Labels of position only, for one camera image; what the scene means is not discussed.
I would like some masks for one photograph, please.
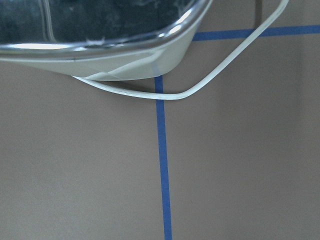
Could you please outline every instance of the appliance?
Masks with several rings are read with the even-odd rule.
[[[2,0],[0,61],[71,75],[97,88],[147,99],[197,92],[283,12],[275,12],[217,68],[181,93],[124,89],[98,81],[157,77],[179,64],[213,0]]]

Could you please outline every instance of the blue tape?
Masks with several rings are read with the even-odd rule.
[[[193,41],[210,41],[247,38],[254,29],[197,32]],[[302,34],[320,34],[320,25],[283,26],[267,28],[260,37],[289,36]]]
[[[162,76],[155,77],[154,84],[155,84],[155,92],[159,94],[163,94],[164,85],[163,85]],[[166,136],[166,115],[165,115],[164,100],[156,100],[156,117],[157,117],[157,127],[158,127],[158,146],[159,146],[159,159],[160,159],[164,239],[172,240],[170,186],[169,186],[167,136]]]

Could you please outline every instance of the wire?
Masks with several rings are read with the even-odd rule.
[[[233,52],[229,54],[212,72],[210,72],[204,79],[198,82],[193,87],[186,91],[179,93],[153,93],[144,91],[135,91],[115,86],[110,86],[96,82],[93,80],[88,80],[82,77],[74,76],[74,78],[87,83],[91,86],[105,90],[115,94],[121,94],[131,97],[144,98],[144,99],[157,99],[157,100],[179,100],[189,97],[190,95],[196,93],[206,84],[208,84],[213,78],[215,78],[223,69],[225,69],[241,52],[243,52],[260,34],[262,34],[285,10],[289,3],[289,0],[281,0],[280,4],[276,10],[256,29],[250,34]]]

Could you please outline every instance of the gray floor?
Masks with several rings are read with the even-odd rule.
[[[278,2],[263,1],[263,18]],[[319,25],[319,9],[291,0],[272,26]],[[254,1],[215,0],[199,31],[258,21]],[[165,91],[240,42],[193,42]],[[165,102],[172,239],[320,239],[319,46],[320,34],[261,37],[201,91]],[[155,101],[8,63],[0,83],[2,240],[164,239]]]

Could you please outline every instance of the dark glass surface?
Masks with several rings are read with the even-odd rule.
[[[0,0],[0,44],[72,43],[160,30],[196,0]]]

